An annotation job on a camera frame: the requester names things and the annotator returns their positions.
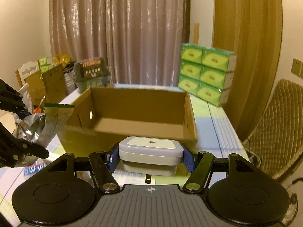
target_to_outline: wooden trim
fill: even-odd
[[[194,24],[194,44],[199,44],[199,27],[200,24],[199,23],[195,23]]]

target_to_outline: wall outlet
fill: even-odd
[[[291,72],[300,77],[301,66],[302,62],[294,58],[292,61]]]

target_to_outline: curtain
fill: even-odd
[[[177,85],[189,6],[188,0],[50,0],[52,54],[104,57],[116,83]]]
[[[237,66],[223,106],[241,140],[269,99],[282,39],[282,0],[215,0],[213,47],[235,51]]]

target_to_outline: pink curtain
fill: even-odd
[[[50,0],[52,54],[104,57],[112,82],[177,85],[188,0]]]

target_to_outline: crosshair symbol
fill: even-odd
[[[150,188],[148,188],[147,190],[148,190],[149,192],[154,192],[156,189],[153,188],[153,187],[150,187]]]

